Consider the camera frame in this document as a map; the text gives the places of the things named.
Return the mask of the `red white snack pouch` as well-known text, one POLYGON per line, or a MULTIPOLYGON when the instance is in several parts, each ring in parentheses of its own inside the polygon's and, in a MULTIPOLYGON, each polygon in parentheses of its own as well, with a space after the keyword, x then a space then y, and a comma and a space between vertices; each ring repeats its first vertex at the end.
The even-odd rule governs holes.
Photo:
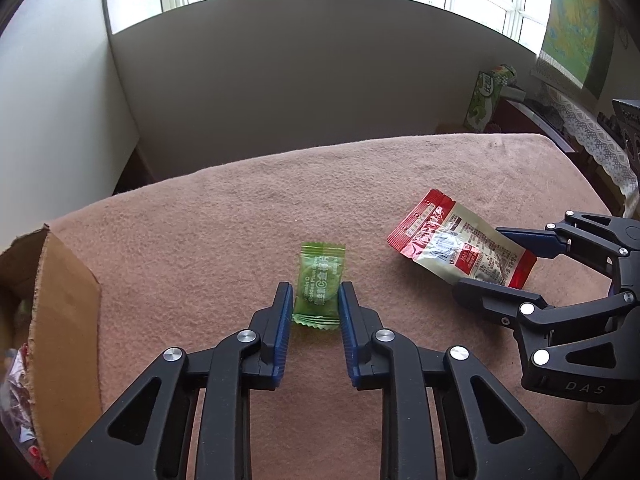
POLYGON ((462 278, 520 289, 537 257, 432 188, 387 237, 401 255, 453 285, 462 278))

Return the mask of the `small green candy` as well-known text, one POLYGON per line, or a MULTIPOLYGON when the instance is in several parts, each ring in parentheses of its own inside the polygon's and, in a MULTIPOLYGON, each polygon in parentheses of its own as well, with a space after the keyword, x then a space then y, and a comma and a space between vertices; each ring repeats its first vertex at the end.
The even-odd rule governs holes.
POLYGON ((346 260, 346 247, 330 243, 300 246, 293 321, 315 330, 337 330, 337 294, 346 260))

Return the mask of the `white lace cloth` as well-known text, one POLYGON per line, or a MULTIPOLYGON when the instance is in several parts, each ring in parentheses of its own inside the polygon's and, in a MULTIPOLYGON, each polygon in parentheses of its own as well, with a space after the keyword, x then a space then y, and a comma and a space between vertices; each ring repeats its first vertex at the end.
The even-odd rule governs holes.
POLYGON ((639 205, 639 180, 624 150, 586 110, 559 90, 545 84, 539 97, 558 112, 565 130, 618 187, 624 198, 623 217, 631 218, 639 205))

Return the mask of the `green printed carton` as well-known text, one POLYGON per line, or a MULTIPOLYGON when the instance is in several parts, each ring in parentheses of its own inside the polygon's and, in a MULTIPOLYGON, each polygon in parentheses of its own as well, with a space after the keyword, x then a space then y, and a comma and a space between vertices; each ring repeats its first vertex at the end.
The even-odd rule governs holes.
POLYGON ((484 131, 498 105, 502 89, 517 79, 518 73, 508 64, 501 64, 492 70, 480 70, 465 113, 464 128, 472 132, 484 131))

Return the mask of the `brown cardboard box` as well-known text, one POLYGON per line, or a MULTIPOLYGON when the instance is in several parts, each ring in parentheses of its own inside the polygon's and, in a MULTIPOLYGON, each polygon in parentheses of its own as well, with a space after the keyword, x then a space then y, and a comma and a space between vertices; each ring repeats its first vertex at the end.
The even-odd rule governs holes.
POLYGON ((1 254, 1 350, 26 347, 30 414, 53 472, 102 414, 101 287, 47 226, 1 254))

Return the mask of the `white cabinet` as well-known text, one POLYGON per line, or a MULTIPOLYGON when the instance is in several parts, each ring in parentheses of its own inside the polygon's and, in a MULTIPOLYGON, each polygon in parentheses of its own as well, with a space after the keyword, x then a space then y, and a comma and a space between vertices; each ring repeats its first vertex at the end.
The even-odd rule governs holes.
POLYGON ((1 35, 1 245, 111 196, 139 133, 102 0, 24 0, 1 35))

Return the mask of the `wall picture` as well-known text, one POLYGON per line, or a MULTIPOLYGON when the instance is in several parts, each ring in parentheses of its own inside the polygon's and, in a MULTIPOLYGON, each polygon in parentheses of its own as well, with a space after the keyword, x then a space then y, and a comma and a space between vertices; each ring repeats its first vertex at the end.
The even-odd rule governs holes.
POLYGON ((615 29, 608 0, 551 0, 533 74, 593 106, 608 76, 615 29))

